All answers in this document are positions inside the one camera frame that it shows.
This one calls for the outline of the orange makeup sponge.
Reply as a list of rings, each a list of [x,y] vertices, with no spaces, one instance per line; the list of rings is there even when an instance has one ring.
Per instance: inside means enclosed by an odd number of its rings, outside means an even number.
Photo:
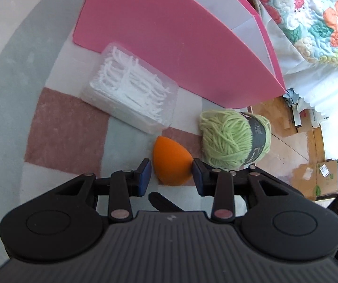
[[[167,186],[181,186],[191,179],[193,157],[178,142],[159,136],[153,149],[153,165],[159,181]]]

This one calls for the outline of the green yarn ball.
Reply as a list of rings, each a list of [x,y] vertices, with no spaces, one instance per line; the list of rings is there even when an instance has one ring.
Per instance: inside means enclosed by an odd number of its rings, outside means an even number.
[[[224,170],[261,160],[271,148],[272,129],[262,115],[233,109],[203,111],[199,118],[203,160]]]

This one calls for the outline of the clear floss pick box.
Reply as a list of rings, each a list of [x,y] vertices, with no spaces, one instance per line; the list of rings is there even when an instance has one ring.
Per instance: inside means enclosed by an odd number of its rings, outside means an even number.
[[[117,43],[101,53],[80,98],[142,132],[156,134],[173,120],[177,83]]]

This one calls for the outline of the white bed skirt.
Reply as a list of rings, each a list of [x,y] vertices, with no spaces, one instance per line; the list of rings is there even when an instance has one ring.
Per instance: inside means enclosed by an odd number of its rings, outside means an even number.
[[[338,68],[307,62],[263,4],[259,7],[286,87],[292,88],[310,107],[328,117],[321,122],[325,156],[338,159]]]

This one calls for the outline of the checkered rug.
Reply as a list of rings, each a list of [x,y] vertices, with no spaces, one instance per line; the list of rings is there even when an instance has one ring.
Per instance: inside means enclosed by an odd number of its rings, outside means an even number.
[[[77,175],[107,177],[152,154],[155,136],[79,97],[100,57],[72,40],[83,1],[0,0],[0,221]]]

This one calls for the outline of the pink cardboard box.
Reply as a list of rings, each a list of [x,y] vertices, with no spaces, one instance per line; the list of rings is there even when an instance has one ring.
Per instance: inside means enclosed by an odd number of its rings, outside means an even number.
[[[285,93],[270,37],[247,0],[85,0],[73,40],[95,52],[117,43],[222,107]]]

